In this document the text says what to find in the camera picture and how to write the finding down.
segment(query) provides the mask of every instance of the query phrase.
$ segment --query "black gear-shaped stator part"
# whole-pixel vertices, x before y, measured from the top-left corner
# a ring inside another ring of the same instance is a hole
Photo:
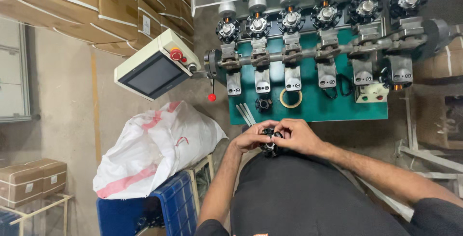
[[[280,31],[282,33],[293,34],[295,32],[299,32],[304,26],[304,23],[306,22],[306,17],[301,14],[302,8],[298,7],[295,12],[300,14],[300,20],[299,23],[292,27],[287,27],[283,25],[283,19],[286,17],[287,14],[291,13],[288,11],[288,9],[281,10],[278,14],[278,20],[276,22],[278,23],[278,28],[280,28]]]
[[[255,33],[255,32],[253,32],[251,30],[251,24],[256,19],[256,17],[251,15],[251,16],[248,17],[248,19],[246,19],[246,33],[249,35],[249,37],[255,38],[255,39],[260,39],[262,37],[267,36],[270,33],[269,28],[272,27],[272,22],[268,20],[269,15],[268,14],[263,14],[262,18],[267,21],[267,24],[265,26],[263,26],[264,30],[262,32],[259,32],[259,33]]]
[[[229,36],[220,34],[222,26],[226,24],[225,22],[218,22],[217,27],[215,28],[215,34],[217,35],[218,39],[224,43],[231,43],[232,41],[236,40],[238,38],[239,32],[241,31],[238,20],[233,20],[231,23],[235,26],[235,30],[233,31],[233,34]]]
[[[351,23],[353,25],[357,23],[359,24],[371,23],[381,15],[381,11],[383,9],[383,4],[381,0],[371,0],[374,2],[374,8],[370,12],[370,14],[366,14],[366,15],[358,14],[357,8],[359,5],[362,4],[363,1],[367,1],[367,0],[352,0],[350,2],[349,15],[350,15]]]
[[[425,5],[428,0],[419,0],[414,7],[403,8],[399,5],[399,0],[389,1],[389,14],[392,18],[416,16],[420,7]]]
[[[334,7],[334,8],[338,8],[339,4],[337,2],[334,2],[334,1],[331,1],[327,7]],[[314,20],[313,22],[313,27],[315,27],[316,29],[322,29],[322,30],[328,30],[330,28],[333,28],[334,26],[336,26],[338,23],[339,23],[339,19],[341,18],[341,16],[343,15],[343,11],[338,9],[338,11],[336,12],[336,14],[333,16],[333,18],[331,20],[327,20],[325,22],[321,21],[318,19],[318,14],[320,14],[321,10],[325,8],[322,3],[316,5],[313,10],[312,10],[312,13],[310,14],[310,18],[312,20]]]

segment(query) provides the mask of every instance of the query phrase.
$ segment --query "concrete floor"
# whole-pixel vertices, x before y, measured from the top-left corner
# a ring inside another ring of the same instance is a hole
[[[213,30],[217,21],[215,8],[197,10],[194,41],[199,58],[205,50],[220,45]],[[185,100],[216,120],[230,138],[240,133],[240,126],[229,124],[227,95],[222,85],[215,87],[214,103],[207,99],[211,93],[207,79],[189,79],[149,102],[113,83],[113,69],[123,58],[46,29],[32,31],[30,41],[34,119],[0,125],[0,152],[5,159],[2,164],[40,157],[68,164],[65,190],[75,195],[69,206],[68,235],[99,234],[97,197],[92,190],[97,159],[115,144],[131,116],[159,109],[169,101]],[[333,144],[394,162],[394,142],[407,137],[402,96],[395,93],[389,97],[389,120],[317,122],[311,126],[322,139]],[[228,141],[222,140],[217,146],[215,166],[219,165],[227,144]]]

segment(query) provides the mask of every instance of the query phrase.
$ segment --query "red button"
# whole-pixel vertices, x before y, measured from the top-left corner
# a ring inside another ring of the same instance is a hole
[[[215,94],[211,93],[211,94],[209,94],[209,96],[207,96],[207,98],[208,98],[210,101],[215,101],[215,99],[216,99],[217,97],[215,96]]]
[[[170,58],[174,61],[178,61],[180,59],[182,59],[183,57],[183,53],[177,49],[177,48],[174,48],[170,51]]]

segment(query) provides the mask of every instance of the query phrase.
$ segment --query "wooden stand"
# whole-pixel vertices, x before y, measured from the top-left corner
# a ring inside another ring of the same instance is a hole
[[[211,176],[211,181],[214,179],[214,162],[212,161],[212,155],[207,155],[199,164],[197,164],[194,168],[191,168],[188,171],[191,177],[191,184],[193,186],[193,196],[194,196],[194,204],[196,205],[196,214],[200,215],[200,199],[198,195],[198,187],[196,186],[196,173],[198,173],[206,164],[209,164],[209,175]]]
[[[43,208],[40,208],[37,211],[29,213],[29,214],[23,213],[21,211],[11,209],[11,208],[8,208],[8,207],[4,207],[4,206],[0,206],[0,208],[8,210],[10,212],[14,212],[14,213],[19,214],[21,216],[19,219],[10,222],[10,225],[20,223],[20,234],[19,234],[19,236],[24,236],[24,220],[26,220],[28,218],[31,218],[34,215],[39,214],[39,213],[43,212],[44,210],[50,209],[51,207],[56,206],[56,205],[58,205],[60,203],[64,203],[64,216],[63,216],[64,225],[63,225],[62,231],[63,231],[63,235],[66,236],[66,234],[68,232],[68,200],[71,199],[73,197],[73,195],[66,195],[66,194],[62,194],[62,193],[56,193],[55,195],[59,196],[59,197],[62,197],[63,199],[61,199],[61,200],[59,200],[57,202],[54,202],[54,203],[52,203],[50,205],[47,205],[47,206],[45,206]]]

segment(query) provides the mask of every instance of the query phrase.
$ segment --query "roll of masking tape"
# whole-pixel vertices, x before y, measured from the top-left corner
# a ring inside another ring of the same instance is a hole
[[[286,108],[288,109],[293,109],[297,106],[299,106],[299,104],[302,102],[302,92],[301,91],[297,91],[297,93],[299,94],[299,100],[296,102],[296,104],[293,104],[293,105],[288,105],[286,104],[284,101],[283,101],[283,94],[285,94],[286,92],[286,89],[283,89],[280,93],[280,102],[281,102],[281,105],[285,106]]]

